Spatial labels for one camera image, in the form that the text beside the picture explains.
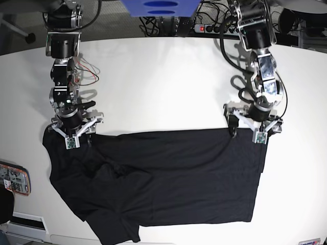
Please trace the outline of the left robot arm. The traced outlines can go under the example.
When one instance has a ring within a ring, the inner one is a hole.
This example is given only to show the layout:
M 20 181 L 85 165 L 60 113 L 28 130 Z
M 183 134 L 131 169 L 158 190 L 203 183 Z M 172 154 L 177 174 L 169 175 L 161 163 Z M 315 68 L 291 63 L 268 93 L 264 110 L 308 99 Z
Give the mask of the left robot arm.
M 267 1 L 229 1 L 230 15 L 220 25 L 220 49 L 225 60 L 249 76 L 238 96 L 243 106 L 225 104 L 226 119 L 231 138 L 235 138 L 240 122 L 253 132 L 252 142 L 266 144 L 269 136 L 281 133 L 283 120 L 272 114 L 274 107 L 286 97 L 286 89 L 276 73 L 276 61 L 269 48 L 276 43 L 270 8 Z M 235 64 L 225 51 L 224 33 L 234 27 L 243 49 L 250 54 L 249 68 Z

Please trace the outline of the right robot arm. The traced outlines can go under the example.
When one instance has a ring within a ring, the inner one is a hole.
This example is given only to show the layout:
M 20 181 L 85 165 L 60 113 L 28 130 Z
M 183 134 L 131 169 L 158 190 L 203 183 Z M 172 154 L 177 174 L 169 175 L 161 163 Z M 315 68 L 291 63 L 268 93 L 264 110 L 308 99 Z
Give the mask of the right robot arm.
M 71 7 L 65 1 L 42 15 L 48 31 L 45 54 L 54 60 L 50 72 L 54 86 L 49 94 L 55 112 L 51 128 L 64 138 L 68 150 L 79 148 L 80 137 L 95 133 L 96 125 L 102 122 L 100 116 L 88 113 L 96 102 L 83 102 L 79 93 L 75 58 L 79 54 L 82 16 L 79 4 Z

